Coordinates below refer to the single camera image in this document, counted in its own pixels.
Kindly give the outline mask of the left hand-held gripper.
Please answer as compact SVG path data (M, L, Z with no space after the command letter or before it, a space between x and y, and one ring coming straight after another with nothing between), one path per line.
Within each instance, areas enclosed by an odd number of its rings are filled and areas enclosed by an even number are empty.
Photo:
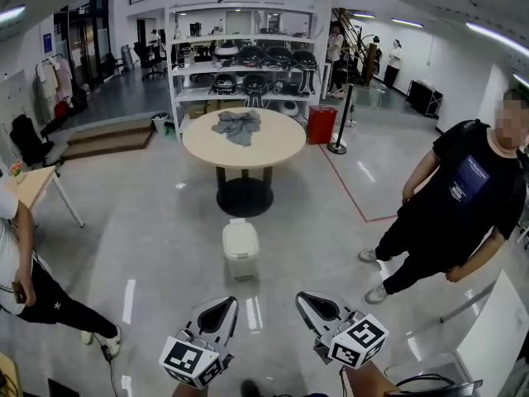
M227 343L233 337L238 313L238 300L233 296L193 308L185 325L167 338L159 364L178 382L206 389L234 358Z

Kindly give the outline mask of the white lidded trash bin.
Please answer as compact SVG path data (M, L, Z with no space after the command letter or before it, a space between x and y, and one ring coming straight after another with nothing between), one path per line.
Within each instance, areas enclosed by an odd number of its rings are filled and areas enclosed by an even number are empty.
M257 276L260 243L255 227L244 218L234 218L222 230L222 248L231 276L244 280Z

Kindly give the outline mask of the person's left forearm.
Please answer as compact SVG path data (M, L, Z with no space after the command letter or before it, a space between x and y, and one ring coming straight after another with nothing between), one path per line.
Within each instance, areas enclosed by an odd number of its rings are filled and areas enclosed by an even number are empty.
M171 397L207 397L207 389L199 390L190 385L179 383Z

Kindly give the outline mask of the person's right forearm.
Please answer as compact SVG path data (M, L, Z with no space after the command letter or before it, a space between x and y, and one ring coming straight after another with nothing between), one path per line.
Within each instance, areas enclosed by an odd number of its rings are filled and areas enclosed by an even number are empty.
M372 361L359 369L345 366L345 373L354 397L388 397L400 392Z

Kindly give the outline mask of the red floor tape line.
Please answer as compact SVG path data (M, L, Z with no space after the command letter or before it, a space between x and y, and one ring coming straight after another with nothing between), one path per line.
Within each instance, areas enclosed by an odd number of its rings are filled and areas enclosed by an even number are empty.
M345 161L325 146L319 150L364 223L385 222L397 217L397 194L369 170L361 160L345 156Z

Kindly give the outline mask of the round wooden table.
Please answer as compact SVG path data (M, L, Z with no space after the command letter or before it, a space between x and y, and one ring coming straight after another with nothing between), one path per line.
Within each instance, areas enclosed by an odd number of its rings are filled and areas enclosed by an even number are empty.
M238 218L266 212L274 201L273 168L295 156L304 147L306 134L292 118L258 108L260 129L251 144L241 146L214 132L221 111L192 121L183 133L183 146L194 157L212 165L217 175L217 204Z

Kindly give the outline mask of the red bin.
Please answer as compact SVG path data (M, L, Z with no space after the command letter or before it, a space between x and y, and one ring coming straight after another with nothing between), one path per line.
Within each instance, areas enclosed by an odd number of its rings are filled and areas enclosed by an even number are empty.
M336 123L337 109L331 106L311 106L307 120L307 143L323 145L331 141Z

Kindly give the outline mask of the grey crumpled cloth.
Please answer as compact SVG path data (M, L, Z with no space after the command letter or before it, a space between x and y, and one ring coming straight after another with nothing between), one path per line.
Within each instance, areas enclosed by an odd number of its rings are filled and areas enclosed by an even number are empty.
M218 115L218 121L212 130L224 134L233 144L251 146L252 135L260 131L261 118L255 110L246 112L224 111Z

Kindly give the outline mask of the wooden steps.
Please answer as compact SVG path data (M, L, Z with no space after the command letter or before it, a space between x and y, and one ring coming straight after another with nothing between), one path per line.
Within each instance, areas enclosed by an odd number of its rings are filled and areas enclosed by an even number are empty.
M75 132L61 155L63 160L76 160L96 155L145 149L154 134L150 119L118 122Z

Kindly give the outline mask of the cardboard boxes on shelf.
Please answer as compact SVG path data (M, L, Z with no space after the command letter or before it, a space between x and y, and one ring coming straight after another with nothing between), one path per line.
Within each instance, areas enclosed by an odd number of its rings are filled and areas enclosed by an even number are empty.
M241 108L244 101L237 100L206 100L199 103L188 105L186 114L190 119L197 119L204 114L215 112L217 110L227 110L230 108Z

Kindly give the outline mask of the black box table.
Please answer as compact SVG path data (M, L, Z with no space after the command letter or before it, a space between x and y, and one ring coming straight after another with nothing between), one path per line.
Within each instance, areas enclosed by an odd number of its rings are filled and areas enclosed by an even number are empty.
M412 80L408 86L406 102L425 117L439 118L443 94Z

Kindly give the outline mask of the black office chair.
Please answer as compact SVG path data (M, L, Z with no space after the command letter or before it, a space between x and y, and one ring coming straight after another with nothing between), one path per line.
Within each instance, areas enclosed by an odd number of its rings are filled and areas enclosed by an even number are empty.
M25 114L19 115L12 121L12 131L9 136L21 152L22 160L28 168L64 163L63 157L59 157L56 161L48 161L48 156L55 143L48 139L42 141L36 133L32 120Z
M156 75L167 74L167 69L160 70L160 65L164 62L161 57L160 47L150 44L145 47L145 57L142 61L142 68L147 69L147 72L142 75L142 79L154 78Z

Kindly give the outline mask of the row of black backpack devices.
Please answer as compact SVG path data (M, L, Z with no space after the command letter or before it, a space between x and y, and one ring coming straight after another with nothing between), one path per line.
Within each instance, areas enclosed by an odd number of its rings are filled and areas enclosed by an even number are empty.
M306 98L316 93L314 78L320 74L316 57L312 52L289 50L279 45L267 48L259 45L245 45L234 55L222 61L221 67L224 69L227 67L255 68L256 71L243 73L242 80L236 79L236 73L219 72L213 77L209 93L243 94L249 101L262 98L267 93ZM285 78L267 79L265 68L277 68L284 72L299 69L301 80L296 83Z

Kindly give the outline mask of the black staircase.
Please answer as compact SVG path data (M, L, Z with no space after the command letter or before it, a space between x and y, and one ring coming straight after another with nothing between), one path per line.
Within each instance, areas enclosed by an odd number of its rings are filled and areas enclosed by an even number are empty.
M379 48L379 37L365 35L363 27L354 25L343 8L333 8L331 19L340 23L344 35L341 71L346 81L368 88L380 70L382 51Z

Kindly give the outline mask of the white shelf unit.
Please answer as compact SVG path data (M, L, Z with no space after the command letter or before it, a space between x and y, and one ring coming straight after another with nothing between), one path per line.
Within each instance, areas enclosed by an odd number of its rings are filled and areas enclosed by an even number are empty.
M187 84L174 76L188 77L214 71L213 63L192 62L184 57L178 66L180 46L210 45L231 40L236 45L264 41L282 41L288 45L303 44L314 50L322 42L322 30L317 28L317 10L273 2L224 2L192 5L168 5L164 8L166 55L171 117L176 138L182 139L190 123L182 104L202 101L204 91L187 92Z

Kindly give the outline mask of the clothes rack with garments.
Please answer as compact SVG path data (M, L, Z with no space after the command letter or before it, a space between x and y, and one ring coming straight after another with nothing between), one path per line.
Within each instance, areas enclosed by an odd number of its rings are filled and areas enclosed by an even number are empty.
M66 118L74 109L73 75L62 54L49 56L38 62L36 73L36 101L41 124Z

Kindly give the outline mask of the black stanchion post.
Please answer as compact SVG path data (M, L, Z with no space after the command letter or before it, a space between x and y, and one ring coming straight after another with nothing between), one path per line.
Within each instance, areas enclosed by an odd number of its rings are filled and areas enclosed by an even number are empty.
M346 144L343 141L344 131L346 127L355 126L355 120L353 119L355 108L352 102L354 88L355 87L352 84L347 86L346 101L342 111L338 132L332 136L331 141L326 145L326 148L336 155L344 155L347 152Z

